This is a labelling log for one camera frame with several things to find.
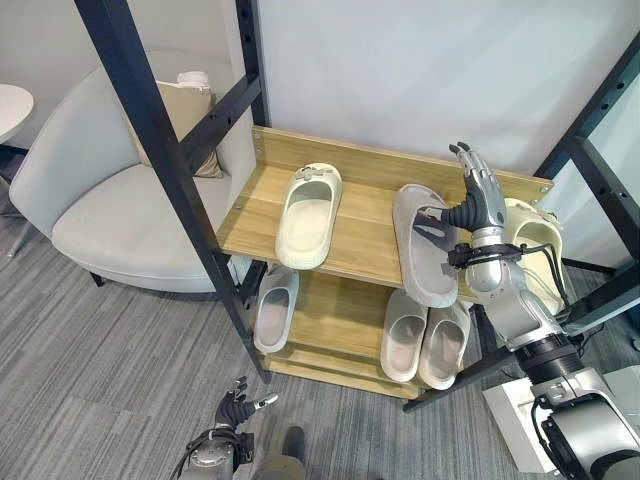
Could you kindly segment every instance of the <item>gray armchair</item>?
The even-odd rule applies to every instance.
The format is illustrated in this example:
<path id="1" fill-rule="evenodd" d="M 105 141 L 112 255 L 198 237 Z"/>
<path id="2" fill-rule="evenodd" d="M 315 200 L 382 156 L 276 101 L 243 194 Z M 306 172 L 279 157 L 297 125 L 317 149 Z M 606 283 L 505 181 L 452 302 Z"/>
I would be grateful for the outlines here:
<path id="1" fill-rule="evenodd" d="M 201 69 L 214 90 L 232 84 L 225 62 L 206 68 L 183 52 L 152 52 L 149 60 L 158 80 Z M 215 291 L 155 172 L 140 163 L 124 115 L 104 70 L 86 76 L 42 128 L 11 183 L 11 201 L 94 274 L 154 290 Z M 255 168 L 250 125 L 245 114 L 219 146 L 223 178 L 194 179 L 214 229 Z M 236 282 L 249 263 L 232 257 Z"/>

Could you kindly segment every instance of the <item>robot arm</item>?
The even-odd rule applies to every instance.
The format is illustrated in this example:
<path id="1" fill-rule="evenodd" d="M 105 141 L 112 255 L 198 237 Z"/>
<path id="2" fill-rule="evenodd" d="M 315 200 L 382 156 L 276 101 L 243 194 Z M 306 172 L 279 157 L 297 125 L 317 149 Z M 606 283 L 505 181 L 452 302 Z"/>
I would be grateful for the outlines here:
<path id="1" fill-rule="evenodd" d="M 231 480 L 239 465 L 253 461 L 253 434 L 236 433 L 256 411 L 276 402 L 271 393 L 256 401 L 246 401 L 242 392 L 247 378 L 240 377 L 227 391 L 216 410 L 215 424 L 191 440 L 171 474 L 171 480 Z"/>
<path id="2" fill-rule="evenodd" d="M 450 263 L 467 267 L 470 290 L 530 378 L 532 419 L 542 447 L 566 478 L 626 478 L 620 472 L 609 475 L 628 459 L 640 457 L 640 438 L 604 380 L 583 366 L 554 316 L 527 288 L 516 263 L 526 250 L 504 243 L 506 208 L 497 178 L 468 145 L 460 142 L 449 149 L 464 168 L 466 200 L 448 210 L 420 213 L 472 233 L 470 246 L 457 245 L 450 252 Z M 535 420 L 538 407 L 552 412 L 542 422 L 548 441 Z"/>

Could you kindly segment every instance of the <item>slide sandal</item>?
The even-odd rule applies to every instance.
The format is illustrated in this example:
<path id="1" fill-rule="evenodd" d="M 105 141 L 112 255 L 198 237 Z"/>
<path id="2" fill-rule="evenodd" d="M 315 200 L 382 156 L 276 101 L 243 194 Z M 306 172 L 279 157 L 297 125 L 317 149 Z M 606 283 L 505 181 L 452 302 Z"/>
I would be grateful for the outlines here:
<path id="1" fill-rule="evenodd" d="M 395 290 L 387 303 L 380 364 L 396 382 L 408 382 L 418 371 L 422 336 L 427 325 L 427 308 Z"/>
<path id="2" fill-rule="evenodd" d="M 287 267 L 310 270 L 329 254 L 342 179 L 335 167 L 312 163 L 295 173 L 288 192 L 276 235 L 276 256 Z"/>
<path id="3" fill-rule="evenodd" d="M 437 390 L 446 390 L 456 380 L 467 347 L 471 319 L 459 302 L 447 308 L 429 310 L 418 365 L 420 378 Z"/>
<path id="4" fill-rule="evenodd" d="M 277 352 L 287 343 L 299 284 L 298 272 L 280 265 L 262 278 L 253 335 L 253 343 L 262 353 Z"/>
<path id="5" fill-rule="evenodd" d="M 550 243 L 556 250 L 558 261 L 562 258 L 562 237 L 560 222 L 550 213 L 541 212 L 528 203 L 515 198 L 505 198 L 507 219 L 504 224 L 504 239 L 507 243 L 520 246 L 526 243 L 537 247 Z M 564 308 L 564 302 L 553 281 L 551 267 L 542 252 L 523 255 L 518 265 L 524 270 L 527 287 L 546 305 L 552 315 Z"/>
<path id="6" fill-rule="evenodd" d="M 405 185 L 393 198 L 402 284 L 419 304 L 448 307 L 458 296 L 458 275 L 447 256 L 458 242 L 458 229 L 419 215 L 423 207 L 447 204 L 422 185 Z"/>

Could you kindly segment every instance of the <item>wooden shelf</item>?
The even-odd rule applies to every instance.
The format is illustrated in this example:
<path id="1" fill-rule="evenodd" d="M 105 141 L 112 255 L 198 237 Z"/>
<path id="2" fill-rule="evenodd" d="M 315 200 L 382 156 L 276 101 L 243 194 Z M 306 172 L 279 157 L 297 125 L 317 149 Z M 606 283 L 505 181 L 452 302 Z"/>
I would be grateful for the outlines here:
<path id="1" fill-rule="evenodd" d="M 222 249 L 264 261 L 277 261 L 276 234 L 292 172 L 258 165 L 217 232 Z M 316 269 L 364 282 L 402 287 L 391 203 L 395 192 L 343 182 L 343 193 L 324 263 Z M 473 301 L 463 279 L 460 296 Z"/>
<path id="2" fill-rule="evenodd" d="M 277 358 L 268 358 L 264 360 L 265 368 L 277 373 L 285 373 L 296 377 L 309 378 L 320 382 L 342 385 L 343 387 L 356 388 L 367 392 L 381 393 L 399 398 L 416 398 L 419 393 L 419 387 L 415 385 L 405 385 L 400 383 L 383 382 L 380 380 L 357 377 L 321 368 L 310 368 L 287 361 L 281 361 Z"/>
<path id="3" fill-rule="evenodd" d="M 390 287 L 301 272 L 296 309 L 284 349 L 265 356 L 270 370 L 414 398 L 416 378 L 399 384 L 380 367 Z"/>
<path id="4" fill-rule="evenodd" d="M 393 289 L 300 272 L 289 342 L 377 360 Z"/>
<path id="5" fill-rule="evenodd" d="M 402 287 L 391 207 L 408 183 L 432 188 L 450 205 L 465 198 L 453 162 L 363 148 L 270 128 L 253 130 L 257 167 L 216 232 L 229 254 L 277 261 L 275 238 L 287 185 L 300 167 L 334 165 L 343 193 L 331 248 L 314 272 L 300 272 L 296 310 L 285 348 L 263 358 L 274 372 L 401 398 L 415 398 L 417 379 L 393 382 L 379 365 L 387 300 Z M 496 171 L 506 196 L 537 202 L 545 179 Z M 469 241 L 466 232 L 460 241 Z M 458 298 L 477 301 L 459 279 Z"/>
<path id="6" fill-rule="evenodd" d="M 277 261 L 275 237 L 287 185 L 293 172 L 307 163 L 335 165 L 343 194 L 331 249 L 317 271 L 364 282 L 402 286 L 391 204 L 398 188 L 421 183 L 454 205 L 464 199 L 460 167 L 452 162 L 400 155 L 306 137 L 268 128 L 254 128 L 258 166 L 217 232 L 230 254 Z M 507 195 L 538 200 L 551 182 L 497 172 Z M 466 232 L 462 241 L 468 241 Z M 474 301 L 461 279 L 460 298 Z"/>

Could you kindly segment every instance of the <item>shoe rack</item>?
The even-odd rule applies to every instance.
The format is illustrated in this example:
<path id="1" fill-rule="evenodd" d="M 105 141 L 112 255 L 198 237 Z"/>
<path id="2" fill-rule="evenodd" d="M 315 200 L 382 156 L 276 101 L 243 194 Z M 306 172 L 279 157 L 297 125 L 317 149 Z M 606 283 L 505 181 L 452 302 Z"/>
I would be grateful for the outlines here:
<path id="1" fill-rule="evenodd" d="M 314 271 L 300 272 L 287 345 L 262 357 L 265 368 L 400 398 L 418 396 L 424 384 L 417 378 L 392 381 L 378 360 L 387 299 L 402 287 L 391 204 L 407 183 L 433 189 L 450 206 L 460 203 L 465 197 L 461 168 L 455 162 L 266 127 L 254 127 L 253 139 L 256 169 L 216 232 L 226 253 L 277 261 L 280 214 L 298 168 L 330 163 L 343 181 L 329 255 Z M 553 185 L 542 178 L 495 173 L 505 196 L 532 204 Z M 460 241 L 469 241 L 466 232 Z M 476 301 L 462 276 L 459 298 Z"/>

